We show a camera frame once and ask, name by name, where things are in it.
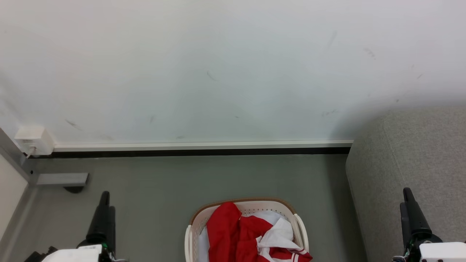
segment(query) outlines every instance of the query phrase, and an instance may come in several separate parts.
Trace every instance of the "electrical outlet box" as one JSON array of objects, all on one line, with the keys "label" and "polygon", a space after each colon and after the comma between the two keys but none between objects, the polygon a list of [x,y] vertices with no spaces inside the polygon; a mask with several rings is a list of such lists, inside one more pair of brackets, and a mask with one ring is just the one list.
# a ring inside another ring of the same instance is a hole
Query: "electrical outlet box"
[{"label": "electrical outlet box", "polygon": [[21,127],[14,139],[22,151],[30,155],[50,155],[55,147],[52,137],[43,126]]}]

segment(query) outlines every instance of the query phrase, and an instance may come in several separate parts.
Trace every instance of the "white wall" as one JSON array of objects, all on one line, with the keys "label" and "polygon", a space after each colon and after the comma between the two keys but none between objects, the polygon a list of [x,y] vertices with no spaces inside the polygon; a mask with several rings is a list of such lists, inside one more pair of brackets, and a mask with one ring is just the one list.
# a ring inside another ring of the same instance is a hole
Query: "white wall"
[{"label": "white wall", "polygon": [[26,180],[0,155],[0,240],[26,186]]},{"label": "white wall", "polygon": [[352,139],[466,100],[463,0],[3,0],[0,125],[58,144]]}]

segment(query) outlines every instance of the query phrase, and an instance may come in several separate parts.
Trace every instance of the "black baseboard strip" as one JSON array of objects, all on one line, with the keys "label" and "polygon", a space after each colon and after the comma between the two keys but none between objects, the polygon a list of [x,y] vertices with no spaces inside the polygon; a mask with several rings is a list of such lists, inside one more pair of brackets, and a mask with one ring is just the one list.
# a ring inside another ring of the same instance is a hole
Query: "black baseboard strip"
[{"label": "black baseboard strip", "polygon": [[317,155],[348,154],[350,147],[317,148],[250,148],[250,149],[195,149],[195,150],[148,150],[148,151],[95,151],[53,152],[48,156],[31,156],[30,159],[82,159],[122,157],[168,157],[168,156],[234,156],[234,155]]}]

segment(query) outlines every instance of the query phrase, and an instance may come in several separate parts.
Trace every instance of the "baseboard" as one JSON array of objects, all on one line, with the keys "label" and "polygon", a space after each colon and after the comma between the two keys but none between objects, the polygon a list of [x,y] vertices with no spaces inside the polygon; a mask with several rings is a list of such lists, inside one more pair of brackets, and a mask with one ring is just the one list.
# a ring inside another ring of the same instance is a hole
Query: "baseboard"
[{"label": "baseboard", "polygon": [[54,152],[319,148],[319,147],[351,147],[352,144],[353,144],[353,140],[304,140],[304,141],[211,142],[211,143],[143,143],[143,144],[75,144],[75,145],[57,144],[55,145]]},{"label": "baseboard", "polygon": [[352,140],[230,143],[57,145],[49,156],[31,158],[109,158],[149,156],[347,154]]}]

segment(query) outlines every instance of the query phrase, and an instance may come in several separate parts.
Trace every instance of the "red cloth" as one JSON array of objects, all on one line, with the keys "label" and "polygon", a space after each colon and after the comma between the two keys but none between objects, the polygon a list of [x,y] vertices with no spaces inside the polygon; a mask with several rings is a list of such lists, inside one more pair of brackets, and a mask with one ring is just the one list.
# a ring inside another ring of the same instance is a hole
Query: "red cloth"
[{"label": "red cloth", "polygon": [[[207,221],[209,262],[270,262],[259,255],[257,238],[272,226],[262,218],[241,216],[241,211],[231,202],[222,204]],[[309,262],[312,259],[304,249],[270,248],[268,254],[291,262]]]}]

